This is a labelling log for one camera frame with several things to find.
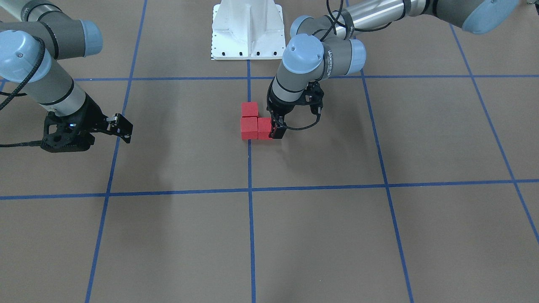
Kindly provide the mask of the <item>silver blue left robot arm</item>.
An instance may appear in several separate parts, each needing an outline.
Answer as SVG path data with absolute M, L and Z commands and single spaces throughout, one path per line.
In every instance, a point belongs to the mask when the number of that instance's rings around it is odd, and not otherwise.
M 517 5 L 517 0 L 362 0 L 346 8 L 340 4 L 317 19 L 298 17 L 268 88 L 268 137 L 281 139 L 293 130 L 285 115 L 296 106 L 309 106 L 320 119 L 324 96 L 320 81 L 358 73 L 365 65 L 366 47 L 356 39 L 358 34 L 385 29 L 405 17 L 430 15 L 482 35 L 498 27 Z

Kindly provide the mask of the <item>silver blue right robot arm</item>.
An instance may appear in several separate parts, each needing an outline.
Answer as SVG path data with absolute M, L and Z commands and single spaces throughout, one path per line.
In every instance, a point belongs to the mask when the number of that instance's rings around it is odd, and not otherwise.
M 1 77 L 17 84 L 2 92 L 4 109 L 14 98 L 29 96 L 47 115 L 43 138 L 15 144 L 39 146 L 50 153 L 84 152 L 94 144 L 94 133 L 117 136 L 131 142 L 133 124 L 117 113 L 108 117 L 99 105 L 58 63 L 68 58 L 89 57 L 103 48 L 96 23 L 72 19 L 48 0 L 2 0 L 1 7 L 18 22 L 1 24 Z

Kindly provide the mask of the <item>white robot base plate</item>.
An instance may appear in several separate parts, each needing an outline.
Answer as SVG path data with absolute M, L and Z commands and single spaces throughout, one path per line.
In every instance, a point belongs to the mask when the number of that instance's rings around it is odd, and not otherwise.
M 275 60 L 286 47 L 283 8 L 273 0 L 222 0 L 212 9 L 211 59 Z

